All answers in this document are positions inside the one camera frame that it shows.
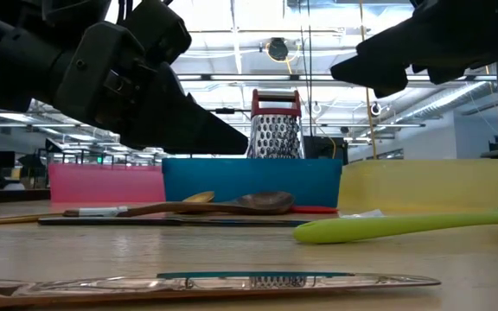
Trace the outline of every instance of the blue container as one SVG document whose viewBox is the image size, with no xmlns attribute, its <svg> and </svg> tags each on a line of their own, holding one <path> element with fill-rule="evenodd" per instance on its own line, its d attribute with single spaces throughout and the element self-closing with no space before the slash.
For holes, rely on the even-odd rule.
<svg viewBox="0 0 498 311">
<path fill-rule="evenodd" d="M 330 159 L 163 159 L 166 200 L 214 191 L 214 201 L 285 191 L 299 206 L 337 206 L 342 161 Z"/>
</svg>

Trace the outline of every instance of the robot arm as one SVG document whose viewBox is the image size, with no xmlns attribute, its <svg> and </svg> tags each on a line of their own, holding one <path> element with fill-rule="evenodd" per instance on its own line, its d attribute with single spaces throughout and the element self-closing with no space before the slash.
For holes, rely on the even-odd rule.
<svg viewBox="0 0 498 311">
<path fill-rule="evenodd" d="M 334 79 L 373 88 L 378 98 L 405 89 L 406 69 L 427 69 L 434 84 L 498 61 L 498 0 L 411 0 L 412 17 L 364 41 L 331 68 Z"/>
<path fill-rule="evenodd" d="M 170 68 L 191 43 L 183 20 L 144 0 L 112 24 L 109 3 L 0 0 L 0 109 L 25 112 L 35 98 L 132 148 L 243 154 L 246 137 L 186 96 Z"/>
</svg>

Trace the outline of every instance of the black cable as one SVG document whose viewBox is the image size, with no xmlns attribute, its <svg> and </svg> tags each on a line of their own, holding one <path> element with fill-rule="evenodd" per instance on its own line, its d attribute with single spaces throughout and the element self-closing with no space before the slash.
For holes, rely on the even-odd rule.
<svg viewBox="0 0 498 311">
<path fill-rule="evenodd" d="M 121 23 L 125 19 L 125 0 L 118 0 L 118 17 L 117 24 Z"/>
<path fill-rule="evenodd" d="M 299 18 L 301 17 L 302 13 L 301 13 L 301 1 L 303 0 L 298 0 L 297 1 L 297 4 L 299 6 Z M 304 39 L 304 33 L 303 33 L 303 24 L 301 23 L 301 49 L 303 50 L 303 67 L 304 67 L 304 82 L 305 82 L 305 85 L 307 86 L 307 101 L 309 102 L 309 116 L 310 116 L 310 127 L 309 127 L 309 130 L 310 130 L 310 136 L 312 137 L 312 103 L 310 102 L 310 88 L 309 88 L 309 80 L 307 79 L 307 57 L 305 55 L 305 52 L 304 52 L 304 42 L 305 42 L 305 39 Z"/>
<path fill-rule="evenodd" d="M 130 13 L 134 10 L 134 0 L 126 0 L 126 14 L 125 18 L 128 18 Z"/>
<path fill-rule="evenodd" d="M 307 15 L 309 16 L 309 123 L 312 136 L 312 31 L 310 30 L 310 0 L 307 0 Z"/>
</svg>

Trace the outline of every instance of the pink container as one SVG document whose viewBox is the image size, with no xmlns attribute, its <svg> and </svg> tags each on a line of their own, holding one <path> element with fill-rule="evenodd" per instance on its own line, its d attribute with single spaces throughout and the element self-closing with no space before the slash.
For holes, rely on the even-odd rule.
<svg viewBox="0 0 498 311">
<path fill-rule="evenodd" d="M 53 203 L 163 202 L 161 167 L 49 164 Z"/>
</svg>

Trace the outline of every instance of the green spatula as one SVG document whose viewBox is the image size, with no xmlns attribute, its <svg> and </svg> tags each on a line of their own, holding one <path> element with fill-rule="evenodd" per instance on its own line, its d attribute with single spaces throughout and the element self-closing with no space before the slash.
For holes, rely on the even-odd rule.
<svg viewBox="0 0 498 311">
<path fill-rule="evenodd" d="M 468 225 L 498 225 L 498 211 L 324 219 L 300 225 L 293 232 L 293 236 L 297 241 L 304 243 L 345 243 L 366 238 L 381 238 Z"/>
</svg>

